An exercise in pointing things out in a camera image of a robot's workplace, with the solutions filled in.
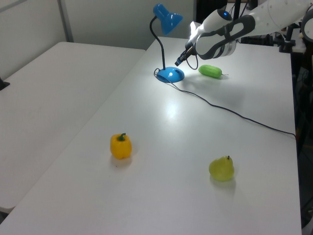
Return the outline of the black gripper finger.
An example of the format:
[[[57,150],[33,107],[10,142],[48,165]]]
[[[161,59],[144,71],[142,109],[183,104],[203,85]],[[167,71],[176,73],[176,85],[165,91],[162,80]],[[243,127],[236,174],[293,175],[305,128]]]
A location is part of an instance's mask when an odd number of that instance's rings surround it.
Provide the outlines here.
[[[176,60],[175,65],[178,67],[182,62],[188,58],[187,52],[184,51]]]
[[[186,49],[182,54],[181,54],[181,59],[188,59],[189,56],[194,55],[194,48],[191,47],[189,49]]]

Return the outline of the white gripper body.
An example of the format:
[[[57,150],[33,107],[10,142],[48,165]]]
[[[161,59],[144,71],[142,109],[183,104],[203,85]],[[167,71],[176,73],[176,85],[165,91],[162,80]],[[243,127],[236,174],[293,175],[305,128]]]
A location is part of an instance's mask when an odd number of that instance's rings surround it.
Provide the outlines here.
[[[191,47],[195,47],[195,43],[199,36],[204,33],[204,26],[197,22],[191,22],[190,23],[190,38],[185,44],[185,50],[189,49]]]

